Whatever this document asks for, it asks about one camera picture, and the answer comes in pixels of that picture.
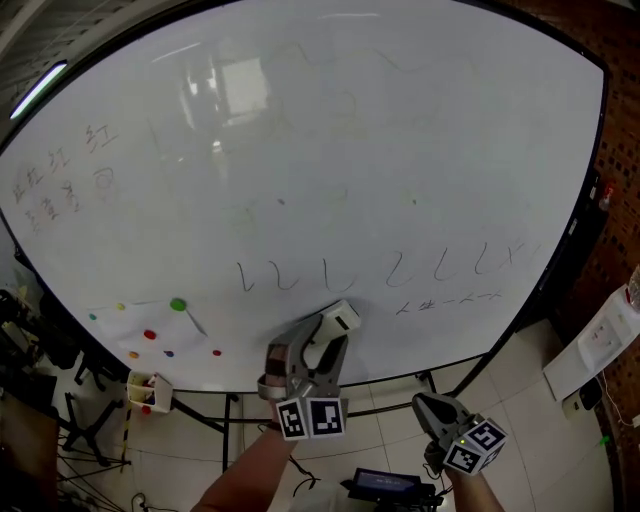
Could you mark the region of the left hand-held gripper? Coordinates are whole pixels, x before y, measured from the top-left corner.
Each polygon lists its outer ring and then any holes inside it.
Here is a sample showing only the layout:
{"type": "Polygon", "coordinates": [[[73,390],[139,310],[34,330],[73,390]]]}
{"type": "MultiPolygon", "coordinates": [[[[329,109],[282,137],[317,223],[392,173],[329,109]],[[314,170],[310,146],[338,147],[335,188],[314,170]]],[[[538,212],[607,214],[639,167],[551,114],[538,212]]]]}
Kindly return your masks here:
{"type": "Polygon", "coordinates": [[[322,316],[317,313],[274,338],[268,345],[288,347],[287,377],[284,386],[267,384],[267,375],[258,380],[258,394],[275,403],[277,421],[286,441],[327,439],[345,434],[347,400],[338,385],[349,343],[347,335],[330,341],[315,369],[309,369],[304,352],[318,330],[322,316]]]}

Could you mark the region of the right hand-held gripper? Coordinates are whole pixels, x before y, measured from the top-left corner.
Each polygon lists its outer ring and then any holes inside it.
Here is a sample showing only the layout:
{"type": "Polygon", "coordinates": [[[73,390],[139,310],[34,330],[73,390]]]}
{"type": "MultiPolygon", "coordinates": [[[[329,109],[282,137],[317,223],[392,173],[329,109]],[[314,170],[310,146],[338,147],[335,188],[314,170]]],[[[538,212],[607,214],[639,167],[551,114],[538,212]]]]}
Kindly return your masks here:
{"type": "Polygon", "coordinates": [[[436,473],[450,468],[476,475],[496,459],[507,442],[507,432],[496,422],[469,414],[451,396],[418,393],[412,398],[412,409],[422,430],[432,439],[424,457],[436,473]]]}

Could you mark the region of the white whiteboard eraser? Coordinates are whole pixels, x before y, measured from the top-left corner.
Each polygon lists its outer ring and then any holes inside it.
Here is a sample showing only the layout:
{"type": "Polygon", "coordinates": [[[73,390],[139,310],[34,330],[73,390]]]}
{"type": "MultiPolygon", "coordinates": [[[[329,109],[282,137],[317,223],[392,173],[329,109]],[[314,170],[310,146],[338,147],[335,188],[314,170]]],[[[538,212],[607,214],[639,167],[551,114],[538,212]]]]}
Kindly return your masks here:
{"type": "Polygon", "coordinates": [[[312,342],[324,345],[332,340],[357,330],[361,326],[361,317],[347,300],[340,300],[319,312],[322,316],[320,326],[312,342]]]}

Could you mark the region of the white whiteboard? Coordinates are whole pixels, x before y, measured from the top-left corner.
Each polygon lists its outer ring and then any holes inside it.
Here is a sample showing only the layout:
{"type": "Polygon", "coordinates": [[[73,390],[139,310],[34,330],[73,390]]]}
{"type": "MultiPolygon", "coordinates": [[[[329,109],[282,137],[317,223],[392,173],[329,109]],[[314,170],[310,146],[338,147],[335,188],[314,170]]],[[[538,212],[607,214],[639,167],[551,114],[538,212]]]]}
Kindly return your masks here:
{"type": "Polygon", "coordinates": [[[0,148],[0,219],[124,365],[252,391],[342,299],[345,384],[489,353],[587,191],[606,65],[495,2],[242,0],[134,30],[0,148]],[[180,298],[206,341],[132,359],[93,308],[180,298]],[[214,356],[220,350],[221,356],[214,356]]]}

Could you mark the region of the person's left forearm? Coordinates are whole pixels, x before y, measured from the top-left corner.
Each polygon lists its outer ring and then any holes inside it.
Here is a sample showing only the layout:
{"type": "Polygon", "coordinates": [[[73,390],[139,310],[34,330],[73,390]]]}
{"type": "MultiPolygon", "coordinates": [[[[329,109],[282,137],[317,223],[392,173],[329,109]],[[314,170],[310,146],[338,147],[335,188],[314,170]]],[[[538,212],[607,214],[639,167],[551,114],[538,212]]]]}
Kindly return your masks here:
{"type": "Polygon", "coordinates": [[[202,495],[191,512],[267,512],[296,441],[267,428],[202,495]]]}

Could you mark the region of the chest-mounted screen device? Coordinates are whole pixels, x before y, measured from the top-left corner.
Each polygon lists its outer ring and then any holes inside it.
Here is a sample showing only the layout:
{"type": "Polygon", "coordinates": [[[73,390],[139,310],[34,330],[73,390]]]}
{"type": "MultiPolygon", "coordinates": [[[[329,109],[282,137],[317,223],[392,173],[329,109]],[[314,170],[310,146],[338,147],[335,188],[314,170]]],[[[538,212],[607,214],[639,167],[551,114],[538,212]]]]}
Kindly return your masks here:
{"type": "Polygon", "coordinates": [[[436,512],[444,502],[432,484],[396,481],[369,485],[344,480],[340,485],[350,499],[374,503],[374,512],[436,512]]]}

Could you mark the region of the white paper sheet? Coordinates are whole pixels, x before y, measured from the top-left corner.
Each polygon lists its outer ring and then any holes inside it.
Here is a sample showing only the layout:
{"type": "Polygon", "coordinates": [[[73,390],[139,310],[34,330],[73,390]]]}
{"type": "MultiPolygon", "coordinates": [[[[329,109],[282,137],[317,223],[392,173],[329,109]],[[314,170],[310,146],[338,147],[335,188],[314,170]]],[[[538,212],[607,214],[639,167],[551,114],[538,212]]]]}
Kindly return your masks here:
{"type": "Polygon", "coordinates": [[[110,346],[129,353],[160,353],[173,351],[174,355],[184,353],[203,344],[206,334],[196,325],[187,311],[174,311],[169,301],[122,303],[125,310],[115,306],[93,308],[89,314],[96,320],[89,320],[98,329],[101,338],[110,346]],[[149,340],[145,330],[152,330],[157,337],[149,340]]]}

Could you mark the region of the white water dispenser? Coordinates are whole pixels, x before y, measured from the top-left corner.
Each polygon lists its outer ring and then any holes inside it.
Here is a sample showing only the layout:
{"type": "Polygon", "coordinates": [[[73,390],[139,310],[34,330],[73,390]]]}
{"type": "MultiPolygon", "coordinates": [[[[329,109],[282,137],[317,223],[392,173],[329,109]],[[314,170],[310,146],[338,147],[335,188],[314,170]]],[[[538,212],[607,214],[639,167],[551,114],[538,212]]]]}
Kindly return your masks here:
{"type": "Polygon", "coordinates": [[[554,399],[561,402],[604,370],[640,335],[640,307],[623,285],[582,331],[543,368],[554,399]]]}

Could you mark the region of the white marker holder box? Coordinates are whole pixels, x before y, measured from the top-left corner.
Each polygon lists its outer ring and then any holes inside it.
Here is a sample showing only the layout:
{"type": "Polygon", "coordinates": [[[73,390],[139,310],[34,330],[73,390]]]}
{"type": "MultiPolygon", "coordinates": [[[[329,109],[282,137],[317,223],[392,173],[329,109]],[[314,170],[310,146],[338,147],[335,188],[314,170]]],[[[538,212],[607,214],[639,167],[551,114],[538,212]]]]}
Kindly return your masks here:
{"type": "Polygon", "coordinates": [[[128,400],[140,410],[143,406],[148,406],[151,413],[167,414],[171,410],[173,387],[157,373],[130,371],[126,390],[128,400]]]}

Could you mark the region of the yellow black hazard tape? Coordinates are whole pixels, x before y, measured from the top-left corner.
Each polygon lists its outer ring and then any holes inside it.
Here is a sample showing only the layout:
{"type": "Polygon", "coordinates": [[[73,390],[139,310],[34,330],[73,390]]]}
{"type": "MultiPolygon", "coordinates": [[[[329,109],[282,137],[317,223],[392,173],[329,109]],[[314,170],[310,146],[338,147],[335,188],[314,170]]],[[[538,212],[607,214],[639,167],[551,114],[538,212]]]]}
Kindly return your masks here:
{"type": "Polygon", "coordinates": [[[125,420],[123,427],[123,438],[122,438],[122,449],[121,449],[121,457],[120,460],[122,463],[128,462],[126,459],[127,449],[128,449],[128,438],[129,438],[129,429],[130,429],[130,421],[132,415],[132,403],[130,401],[127,402],[126,411],[125,411],[125,420]]]}

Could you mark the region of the black office chair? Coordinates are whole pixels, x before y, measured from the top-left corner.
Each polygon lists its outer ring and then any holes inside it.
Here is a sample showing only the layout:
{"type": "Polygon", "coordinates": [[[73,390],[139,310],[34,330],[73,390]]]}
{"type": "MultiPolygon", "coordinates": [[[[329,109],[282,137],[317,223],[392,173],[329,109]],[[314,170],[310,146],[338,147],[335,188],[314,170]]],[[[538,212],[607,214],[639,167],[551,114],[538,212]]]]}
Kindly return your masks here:
{"type": "Polygon", "coordinates": [[[0,343],[19,367],[34,367],[54,340],[32,309],[6,289],[0,288],[0,343]]]}
{"type": "Polygon", "coordinates": [[[71,338],[83,353],[80,369],[74,377],[74,381],[78,385],[82,383],[82,375],[85,370],[92,374],[100,391],[106,390],[100,376],[113,382],[125,383],[127,381],[129,368],[104,348],[53,294],[46,292],[40,299],[39,307],[41,314],[71,338]]]}

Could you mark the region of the clear water bottle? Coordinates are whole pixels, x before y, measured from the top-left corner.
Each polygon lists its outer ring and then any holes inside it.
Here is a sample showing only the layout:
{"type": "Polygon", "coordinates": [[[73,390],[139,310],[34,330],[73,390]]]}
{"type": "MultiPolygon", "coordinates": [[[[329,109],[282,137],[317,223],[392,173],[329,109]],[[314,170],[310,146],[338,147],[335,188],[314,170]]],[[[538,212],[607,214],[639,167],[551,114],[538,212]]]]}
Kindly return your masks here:
{"type": "Polygon", "coordinates": [[[640,264],[633,270],[625,288],[627,303],[640,313],[640,264]]]}

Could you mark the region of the brown wooden desk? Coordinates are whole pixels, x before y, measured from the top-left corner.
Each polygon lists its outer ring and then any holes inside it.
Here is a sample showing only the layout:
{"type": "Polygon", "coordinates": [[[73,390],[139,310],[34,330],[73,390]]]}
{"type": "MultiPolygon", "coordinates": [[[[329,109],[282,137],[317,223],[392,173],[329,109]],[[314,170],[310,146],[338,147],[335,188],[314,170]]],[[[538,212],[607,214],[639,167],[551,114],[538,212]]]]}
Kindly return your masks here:
{"type": "Polygon", "coordinates": [[[57,512],[57,421],[0,398],[0,510],[57,512]]]}

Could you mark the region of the long ceiling light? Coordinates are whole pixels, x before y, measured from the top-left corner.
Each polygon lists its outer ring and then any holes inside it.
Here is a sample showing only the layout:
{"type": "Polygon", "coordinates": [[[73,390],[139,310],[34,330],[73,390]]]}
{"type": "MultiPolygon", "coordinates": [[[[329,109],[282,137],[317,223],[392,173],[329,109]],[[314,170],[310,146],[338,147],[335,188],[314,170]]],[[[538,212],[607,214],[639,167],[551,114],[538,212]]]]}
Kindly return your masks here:
{"type": "Polygon", "coordinates": [[[14,120],[22,115],[26,108],[49,86],[68,66],[67,60],[56,62],[49,68],[39,80],[23,95],[10,114],[10,119],[14,120]]]}

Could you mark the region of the white black wall device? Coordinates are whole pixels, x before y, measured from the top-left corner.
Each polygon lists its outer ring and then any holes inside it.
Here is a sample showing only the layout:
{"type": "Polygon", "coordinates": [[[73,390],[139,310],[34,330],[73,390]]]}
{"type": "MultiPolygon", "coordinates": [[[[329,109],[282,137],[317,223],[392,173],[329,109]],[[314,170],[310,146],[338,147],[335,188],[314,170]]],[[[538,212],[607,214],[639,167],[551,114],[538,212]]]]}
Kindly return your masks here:
{"type": "Polygon", "coordinates": [[[602,400],[602,388],[596,378],[589,380],[562,401],[562,409],[568,420],[592,411],[602,400]]]}

